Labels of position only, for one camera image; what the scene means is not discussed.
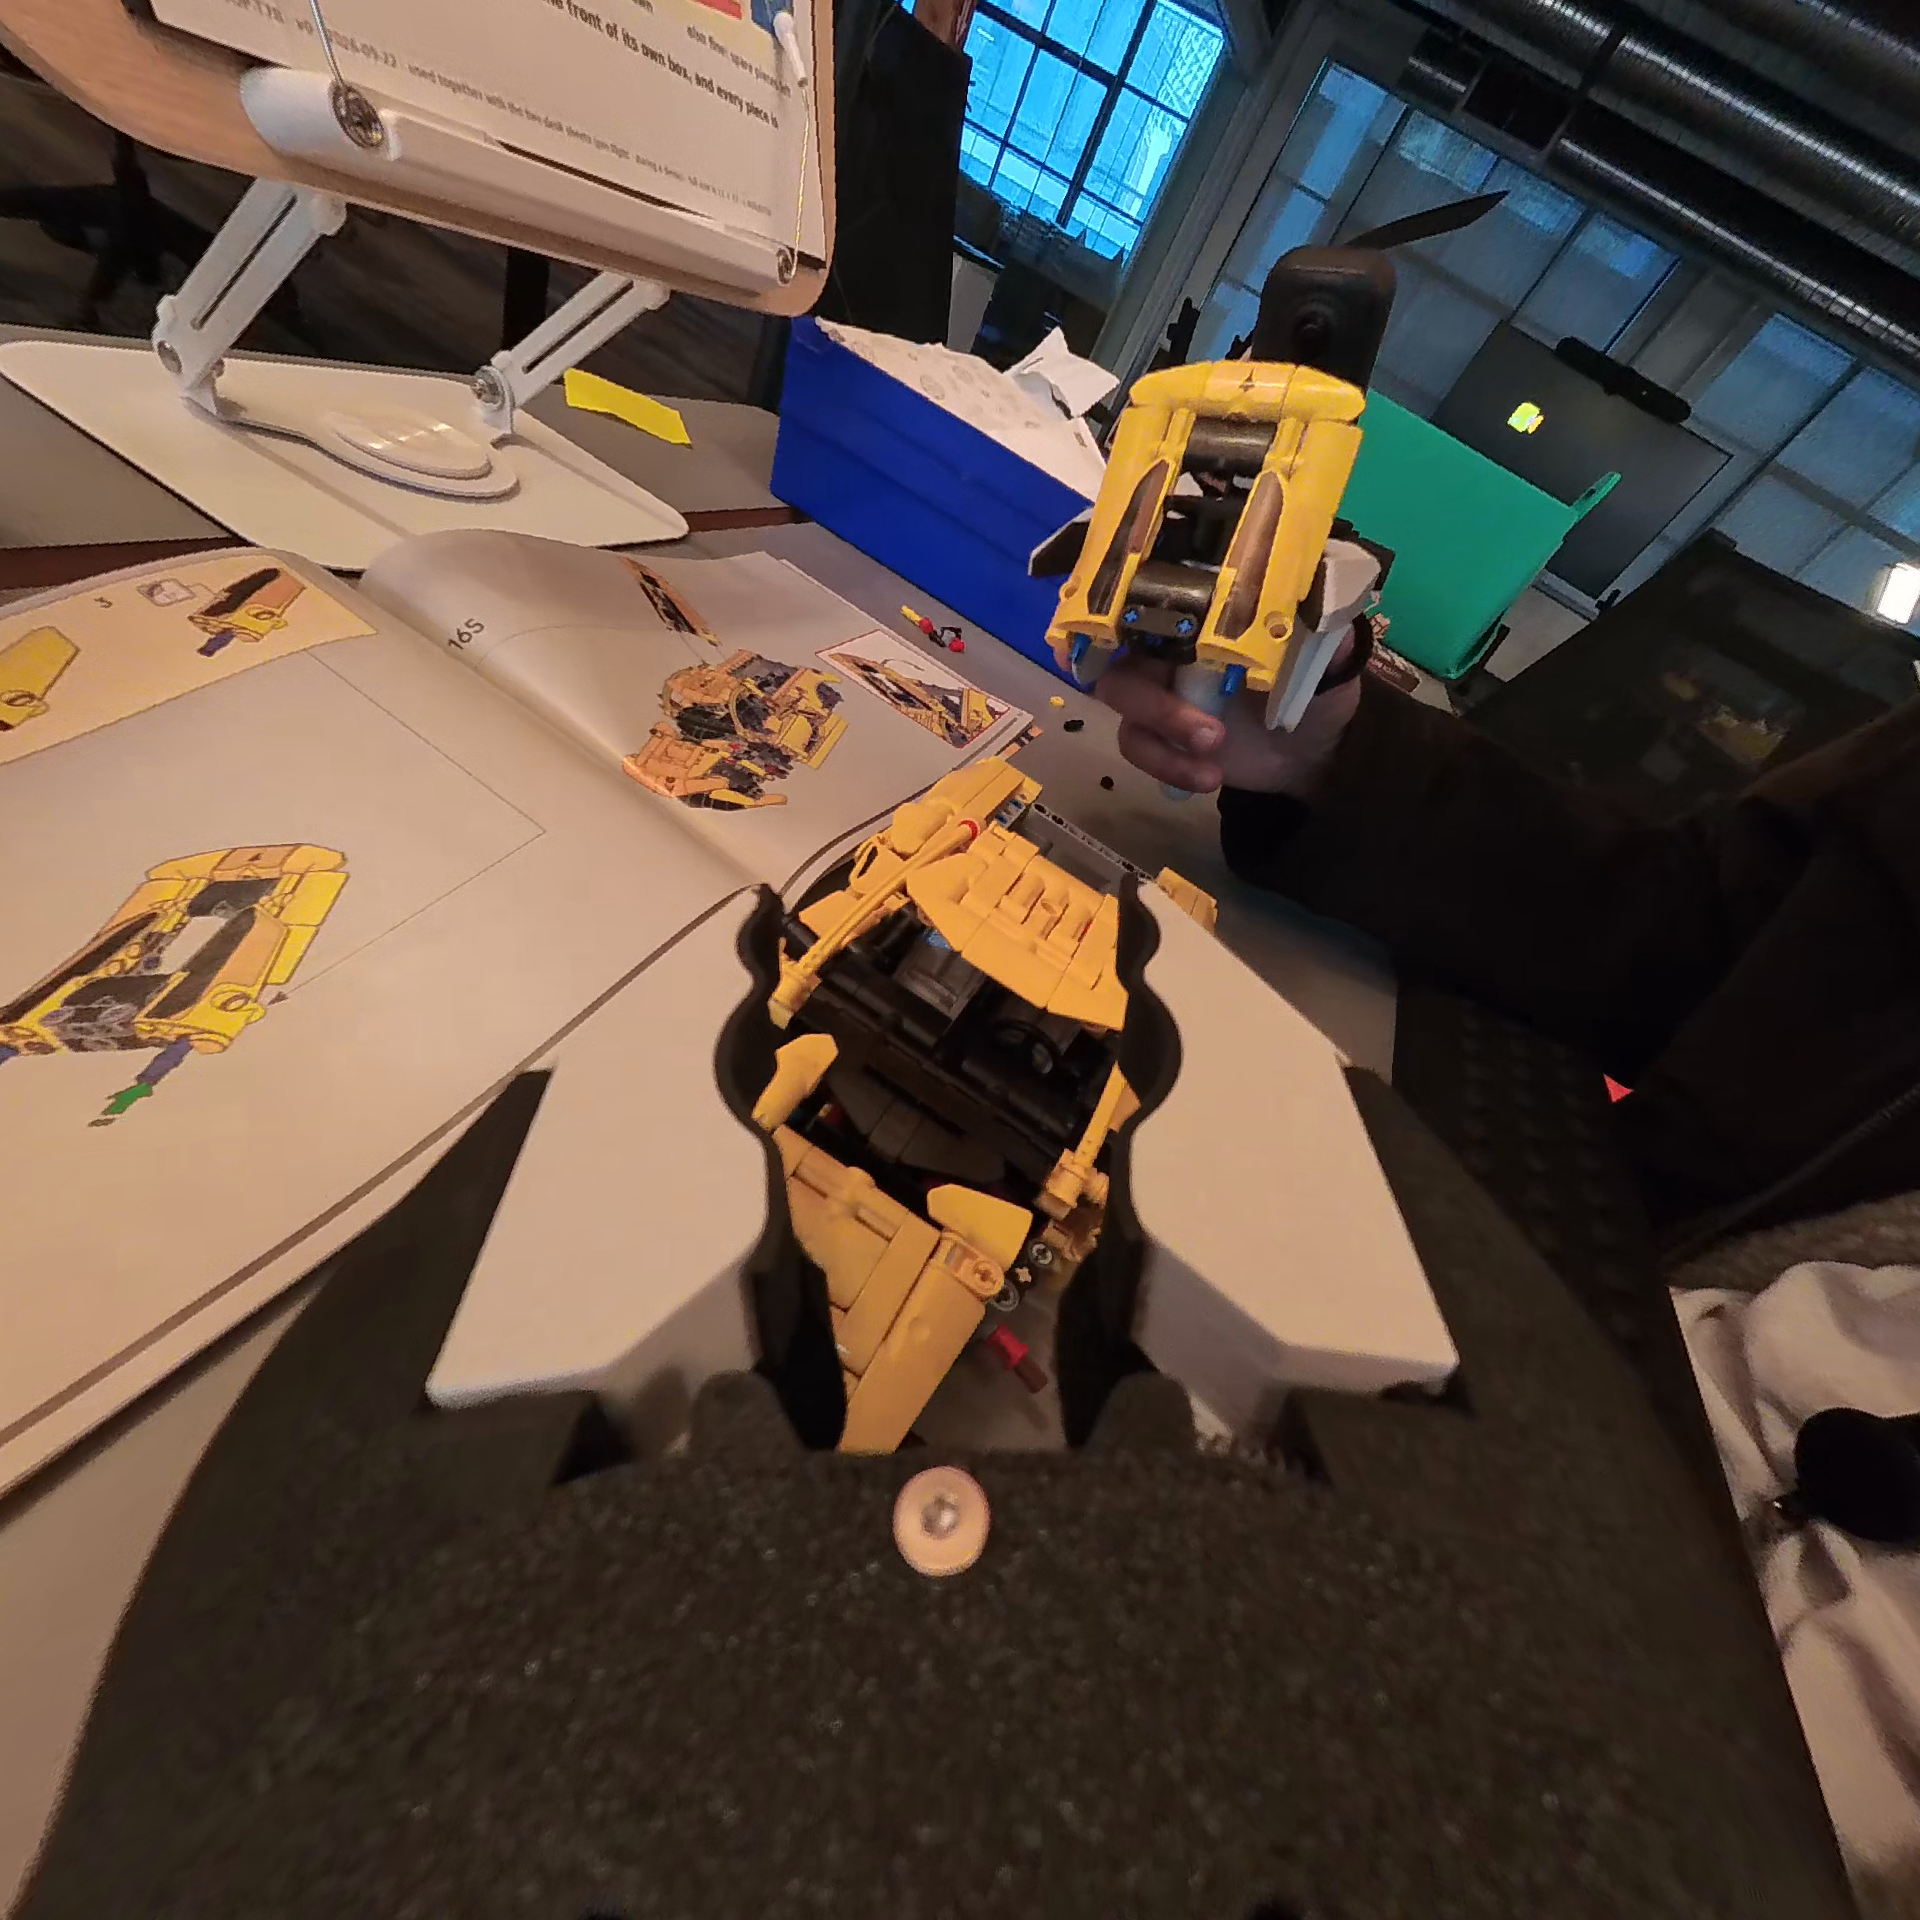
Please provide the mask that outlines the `yellow paper slip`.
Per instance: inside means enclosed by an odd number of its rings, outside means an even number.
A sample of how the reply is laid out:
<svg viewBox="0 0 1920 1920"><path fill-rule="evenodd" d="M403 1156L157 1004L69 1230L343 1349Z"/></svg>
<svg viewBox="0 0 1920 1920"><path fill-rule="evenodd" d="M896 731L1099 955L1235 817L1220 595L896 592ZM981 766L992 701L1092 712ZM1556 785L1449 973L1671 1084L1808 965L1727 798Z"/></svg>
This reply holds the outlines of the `yellow paper slip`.
<svg viewBox="0 0 1920 1920"><path fill-rule="evenodd" d="M562 376L562 392L566 392L566 407L574 411L615 418L615 422L629 426L633 433L639 433L645 437L653 437L659 444L677 444L677 449L694 444L685 418L677 407L659 402L645 392L633 392L615 380L604 380L604 376L594 376L586 371L568 371Z"/></svg>

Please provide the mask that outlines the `yellow toy brick car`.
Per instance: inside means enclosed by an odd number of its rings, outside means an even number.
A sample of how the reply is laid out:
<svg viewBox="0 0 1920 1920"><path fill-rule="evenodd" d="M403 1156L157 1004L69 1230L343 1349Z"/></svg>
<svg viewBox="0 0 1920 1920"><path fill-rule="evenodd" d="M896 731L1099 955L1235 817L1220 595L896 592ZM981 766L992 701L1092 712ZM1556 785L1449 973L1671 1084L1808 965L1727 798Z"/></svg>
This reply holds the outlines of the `yellow toy brick car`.
<svg viewBox="0 0 1920 1920"><path fill-rule="evenodd" d="M843 1453L891 1453L962 1352L1044 1384L1006 1320L1094 1255L1141 1112L1118 1041L1118 881L1041 838L1006 758L902 805L781 934L754 1124L831 1286Z"/></svg>

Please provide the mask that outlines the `black upright panel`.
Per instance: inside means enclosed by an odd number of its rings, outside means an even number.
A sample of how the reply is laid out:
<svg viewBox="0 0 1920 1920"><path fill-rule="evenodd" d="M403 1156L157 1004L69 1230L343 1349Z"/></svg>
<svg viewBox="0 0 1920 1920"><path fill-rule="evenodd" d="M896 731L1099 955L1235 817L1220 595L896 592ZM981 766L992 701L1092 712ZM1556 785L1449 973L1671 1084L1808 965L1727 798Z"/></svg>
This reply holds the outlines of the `black upright panel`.
<svg viewBox="0 0 1920 1920"><path fill-rule="evenodd" d="M820 321L948 341L971 60L902 4L833 4L835 245Z"/></svg>

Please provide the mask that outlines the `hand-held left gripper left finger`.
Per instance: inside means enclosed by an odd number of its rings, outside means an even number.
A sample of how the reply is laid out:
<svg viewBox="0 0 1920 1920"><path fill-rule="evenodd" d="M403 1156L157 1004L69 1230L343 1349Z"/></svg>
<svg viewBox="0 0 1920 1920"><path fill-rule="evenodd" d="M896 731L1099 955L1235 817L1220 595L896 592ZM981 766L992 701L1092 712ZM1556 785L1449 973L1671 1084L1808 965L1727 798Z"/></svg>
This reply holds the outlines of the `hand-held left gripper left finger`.
<svg viewBox="0 0 1920 1920"><path fill-rule="evenodd" d="M752 1364L768 1162L717 1053L752 993L739 942L757 905L757 888L724 898L551 1055L426 1378L434 1408L591 1392L615 1420L683 1420L703 1382Z"/></svg>

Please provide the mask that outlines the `black perforated panel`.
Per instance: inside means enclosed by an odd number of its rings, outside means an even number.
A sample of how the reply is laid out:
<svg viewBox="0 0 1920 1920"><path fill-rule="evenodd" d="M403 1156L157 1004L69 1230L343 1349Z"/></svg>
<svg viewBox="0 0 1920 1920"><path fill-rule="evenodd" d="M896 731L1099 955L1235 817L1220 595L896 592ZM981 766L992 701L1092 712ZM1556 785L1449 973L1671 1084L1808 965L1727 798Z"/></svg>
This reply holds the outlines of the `black perforated panel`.
<svg viewBox="0 0 1920 1920"><path fill-rule="evenodd" d="M1446 991L1408 984L1399 991L1391 1084L1621 1352L1645 1363L1669 1295L1591 1060Z"/></svg>

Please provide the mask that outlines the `person's right forearm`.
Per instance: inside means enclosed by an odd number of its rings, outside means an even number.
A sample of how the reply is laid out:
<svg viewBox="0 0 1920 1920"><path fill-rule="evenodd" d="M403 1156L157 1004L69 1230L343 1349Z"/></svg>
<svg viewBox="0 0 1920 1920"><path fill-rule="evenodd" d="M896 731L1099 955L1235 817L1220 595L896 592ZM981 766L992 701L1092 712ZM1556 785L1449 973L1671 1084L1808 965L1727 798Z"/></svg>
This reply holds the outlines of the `person's right forearm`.
<svg viewBox="0 0 1920 1920"><path fill-rule="evenodd" d="M1691 824L1737 798L1645 824L1372 683L1309 802L1226 790L1217 817L1235 877L1358 928L1400 979L1572 1044L1634 1097L1715 945L1715 855ZM1618 1136L1645 1193L1625 1102Z"/></svg>

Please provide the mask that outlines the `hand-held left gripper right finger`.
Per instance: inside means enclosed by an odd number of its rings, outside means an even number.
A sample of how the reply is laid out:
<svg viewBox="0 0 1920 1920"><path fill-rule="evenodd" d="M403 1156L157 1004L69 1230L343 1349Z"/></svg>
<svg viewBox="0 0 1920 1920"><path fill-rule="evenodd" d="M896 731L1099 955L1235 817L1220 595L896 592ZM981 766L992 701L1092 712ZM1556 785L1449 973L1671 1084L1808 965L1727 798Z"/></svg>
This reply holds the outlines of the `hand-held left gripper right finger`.
<svg viewBox="0 0 1920 1920"><path fill-rule="evenodd" d="M1440 1389L1456 1345L1348 1092L1345 1055L1157 887L1144 991L1179 1072L1129 1136L1137 1345L1261 1443L1282 1399Z"/></svg>

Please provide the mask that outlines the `person's right hand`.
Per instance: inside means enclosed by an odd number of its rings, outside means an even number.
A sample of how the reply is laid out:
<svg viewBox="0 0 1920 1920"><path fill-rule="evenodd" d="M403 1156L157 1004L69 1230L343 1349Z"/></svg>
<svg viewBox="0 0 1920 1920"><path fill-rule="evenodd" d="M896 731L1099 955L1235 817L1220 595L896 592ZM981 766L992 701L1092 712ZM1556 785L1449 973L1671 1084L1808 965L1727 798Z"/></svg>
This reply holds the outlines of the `person's right hand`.
<svg viewBox="0 0 1920 1920"><path fill-rule="evenodd" d="M1125 657L1099 681L1099 697L1118 712L1118 747L1148 780L1183 795L1282 795L1306 802L1343 731L1358 712L1362 683L1321 690L1289 731L1263 724L1263 698L1242 692L1230 710L1189 705L1171 690L1171 669Z"/></svg>

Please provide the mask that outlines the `white document stand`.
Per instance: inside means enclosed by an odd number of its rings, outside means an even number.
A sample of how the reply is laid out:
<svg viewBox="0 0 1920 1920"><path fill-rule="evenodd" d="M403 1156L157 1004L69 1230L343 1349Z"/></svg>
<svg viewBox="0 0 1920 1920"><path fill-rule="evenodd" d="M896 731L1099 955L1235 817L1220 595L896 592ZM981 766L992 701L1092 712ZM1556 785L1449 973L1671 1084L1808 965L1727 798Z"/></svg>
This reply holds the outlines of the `white document stand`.
<svg viewBox="0 0 1920 1920"><path fill-rule="evenodd" d="M831 35L831 4L818 29ZM439 528L489 527L602 549L673 543L685 521L531 418L555 385L670 293L795 316L831 263L771 297L629 272L529 230L485 233L434 207L363 199L355 181L289 163L242 110L250 60L153 20L149 4L4 4L4 46L110 130L253 176L182 285L159 297L148 349L80 341L4 348L4 380L180 493L242 543L337 573ZM820 109L833 253L833 102ZM463 380L242 358L238 341L350 207L371 207L599 275L537 329Z"/></svg>

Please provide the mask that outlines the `white paper sheets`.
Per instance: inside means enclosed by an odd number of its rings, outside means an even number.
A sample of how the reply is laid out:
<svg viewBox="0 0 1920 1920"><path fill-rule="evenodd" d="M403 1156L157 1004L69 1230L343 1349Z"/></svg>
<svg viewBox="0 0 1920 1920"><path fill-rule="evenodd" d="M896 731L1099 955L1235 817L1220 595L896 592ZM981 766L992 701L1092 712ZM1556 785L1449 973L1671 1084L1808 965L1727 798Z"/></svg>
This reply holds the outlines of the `white paper sheets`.
<svg viewBox="0 0 1920 1920"><path fill-rule="evenodd" d="M824 325L825 341L927 400L954 422L1028 460L1082 499L1094 499L1106 454L1088 411L1118 389L1118 376L1068 349L1056 328L1011 373L941 343L906 343L847 325Z"/></svg>

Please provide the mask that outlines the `printed instruction sheet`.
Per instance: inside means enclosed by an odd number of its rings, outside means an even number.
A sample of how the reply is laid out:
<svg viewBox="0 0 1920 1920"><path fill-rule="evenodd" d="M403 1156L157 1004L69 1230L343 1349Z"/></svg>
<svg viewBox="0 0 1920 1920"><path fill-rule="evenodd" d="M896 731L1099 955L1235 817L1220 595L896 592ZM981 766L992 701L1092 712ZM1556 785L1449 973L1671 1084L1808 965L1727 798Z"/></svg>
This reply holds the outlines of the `printed instruction sheet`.
<svg viewBox="0 0 1920 1920"><path fill-rule="evenodd" d="M831 263L813 4L153 4L289 163L771 297Z"/></svg>

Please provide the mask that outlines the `open instruction booklet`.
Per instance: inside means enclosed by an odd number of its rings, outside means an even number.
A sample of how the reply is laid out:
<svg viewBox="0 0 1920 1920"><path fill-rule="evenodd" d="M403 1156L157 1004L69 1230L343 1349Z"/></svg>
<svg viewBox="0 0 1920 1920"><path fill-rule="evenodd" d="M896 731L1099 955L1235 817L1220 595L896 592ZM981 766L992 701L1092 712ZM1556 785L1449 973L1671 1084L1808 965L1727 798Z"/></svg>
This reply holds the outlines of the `open instruction booklet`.
<svg viewBox="0 0 1920 1920"><path fill-rule="evenodd" d="M290 1283L717 905L954 747L771 557L213 553L4 615L4 1488Z"/></svg>

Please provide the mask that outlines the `green board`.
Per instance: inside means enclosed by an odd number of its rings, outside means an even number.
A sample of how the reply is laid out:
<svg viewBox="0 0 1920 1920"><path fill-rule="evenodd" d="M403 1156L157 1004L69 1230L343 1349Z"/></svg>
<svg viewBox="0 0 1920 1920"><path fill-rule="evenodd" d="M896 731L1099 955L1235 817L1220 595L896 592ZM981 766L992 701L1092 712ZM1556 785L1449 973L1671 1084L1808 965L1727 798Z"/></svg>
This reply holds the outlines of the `green board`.
<svg viewBox="0 0 1920 1920"><path fill-rule="evenodd" d="M1456 683L1500 644L1508 608L1621 474L1607 471L1568 503L1389 395L1367 392L1358 426L1336 515L1391 557L1379 606L1389 646Z"/></svg>

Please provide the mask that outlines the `large paned window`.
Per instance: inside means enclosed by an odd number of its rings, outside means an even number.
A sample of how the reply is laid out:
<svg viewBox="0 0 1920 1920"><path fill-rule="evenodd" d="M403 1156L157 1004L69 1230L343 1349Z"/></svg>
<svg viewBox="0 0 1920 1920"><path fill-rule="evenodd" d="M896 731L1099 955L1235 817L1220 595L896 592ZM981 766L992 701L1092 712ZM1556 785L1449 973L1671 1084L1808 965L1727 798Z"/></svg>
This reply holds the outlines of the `large paned window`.
<svg viewBox="0 0 1920 1920"><path fill-rule="evenodd" d="M977 4L961 233L1126 263L1226 56L1214 4Z"/></svg>

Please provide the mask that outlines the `yellow brick panel assembly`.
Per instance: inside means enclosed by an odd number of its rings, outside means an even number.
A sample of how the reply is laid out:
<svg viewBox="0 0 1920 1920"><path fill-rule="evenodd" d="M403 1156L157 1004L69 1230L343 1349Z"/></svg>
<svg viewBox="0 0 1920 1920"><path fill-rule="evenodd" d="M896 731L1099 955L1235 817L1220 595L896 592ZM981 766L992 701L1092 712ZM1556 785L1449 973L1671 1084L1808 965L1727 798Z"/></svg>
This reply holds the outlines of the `yellow brick panel assembly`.
<svg viewBox="0 0 1920 1920"><path fill-rule="evenodd" d="M1271 426L1250 362L1152 373L1118 422L1083 568L1066 577L1050 646L1092 687L1118 657L1171 667L1220 712L1271 697L1301 606L1261 606L1250 511Z"/></svg>

